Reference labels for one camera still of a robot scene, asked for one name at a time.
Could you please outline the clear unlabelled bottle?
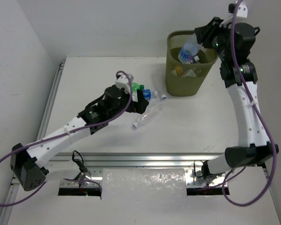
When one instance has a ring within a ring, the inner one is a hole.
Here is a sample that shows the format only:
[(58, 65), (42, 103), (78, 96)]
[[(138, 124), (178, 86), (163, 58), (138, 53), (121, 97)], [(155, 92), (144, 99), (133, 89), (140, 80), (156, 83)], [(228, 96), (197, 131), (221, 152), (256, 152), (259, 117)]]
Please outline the clear unlabelled bottle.
[(153, 118), (155, 118), (158, 113), (163, 109), (163, 101), (155, 100), (151, 102), (145, 112), (132, 123), (133, 129), (138, 129), (140, 127), (148, 124)]

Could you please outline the blue cap water bottle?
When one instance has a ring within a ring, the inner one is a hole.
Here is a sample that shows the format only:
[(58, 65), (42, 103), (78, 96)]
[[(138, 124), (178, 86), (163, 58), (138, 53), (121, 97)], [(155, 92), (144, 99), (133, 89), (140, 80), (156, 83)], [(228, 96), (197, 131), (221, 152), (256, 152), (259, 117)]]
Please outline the blue cap water bottle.
[(178, 59), (183, 64), (190, 64), (190, 59), (193, 56), (198, 55), (202, 45), (198, 44), (197, 37), (195, 34), (191, 35), (187, 41), (182, 46), (179, 54)]

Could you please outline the clear bottle yellow-orange cap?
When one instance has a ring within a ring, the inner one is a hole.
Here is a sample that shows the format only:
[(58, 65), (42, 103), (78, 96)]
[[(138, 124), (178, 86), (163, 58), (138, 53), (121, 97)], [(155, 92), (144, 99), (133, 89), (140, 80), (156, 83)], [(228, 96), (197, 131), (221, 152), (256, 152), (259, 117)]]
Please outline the clear bottle yellow-orange cap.
[(184, 77), (184, 75), (185, 75), (184, 69), (180, 66), (175, 66), (173, 73), (178, 77)]

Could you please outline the clear bottle dark blue label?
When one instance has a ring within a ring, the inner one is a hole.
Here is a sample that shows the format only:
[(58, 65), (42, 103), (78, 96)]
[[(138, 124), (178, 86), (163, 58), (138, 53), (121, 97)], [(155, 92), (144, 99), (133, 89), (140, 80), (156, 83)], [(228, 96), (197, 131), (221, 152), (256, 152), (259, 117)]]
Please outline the clear bottle dark blue label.
[(197, 62), (199, 62), (199, 61), (200, 61), (200, 59), (199, 59), (198, 55), (196, 55), (196, 56), (193, 56), (193, 57), (190, 59), (190, 64), (194, 64), (194, 63), (197, 63)]

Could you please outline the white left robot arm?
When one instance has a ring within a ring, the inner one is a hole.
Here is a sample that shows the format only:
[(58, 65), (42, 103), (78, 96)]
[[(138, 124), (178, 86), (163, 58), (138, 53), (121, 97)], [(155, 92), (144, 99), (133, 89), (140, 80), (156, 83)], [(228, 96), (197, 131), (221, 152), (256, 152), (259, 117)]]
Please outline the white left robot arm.
[(25, 191), (31, 191), (50, 180), (83, 180), (90, 171), (80, 159), (51, 163), (50, 160), (62, 150), (82, 138), (93, 135), (106, 127), (109, 121), (123, 112), (143, 114), (149, 105), (142, 91), (137, 91), (137, 100), (130, 99), (115, 85), (105, 89), (104, 94), (89, 103), (70, 122), (52, 134), (43, 142), (11, 157), (11, 169)]

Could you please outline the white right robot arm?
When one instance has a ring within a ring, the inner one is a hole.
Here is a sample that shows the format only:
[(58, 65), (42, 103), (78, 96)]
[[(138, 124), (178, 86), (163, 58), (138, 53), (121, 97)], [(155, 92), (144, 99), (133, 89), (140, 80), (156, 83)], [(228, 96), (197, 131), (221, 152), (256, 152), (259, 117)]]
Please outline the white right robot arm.
[(220, 75), (236, 114), (238, 145), (227, 147), (224, 154), (205, 161), (201, 167), (203, 179), (211, 179), (242, 166), (260, 165), (273, 156), (265, 128), (253, 109), (258, 105), (258, 77), (248, 55), (260, 28), (244, 22), (235, 25), (234, 43), (239, 65), (236, 67), (231, 52), (230, 28), (221, 26), (223, 21), (214, 17), (206, 26), (195, 28), (194, 32), (197, 42), (204, 48), (214, 49), (221, 60)]

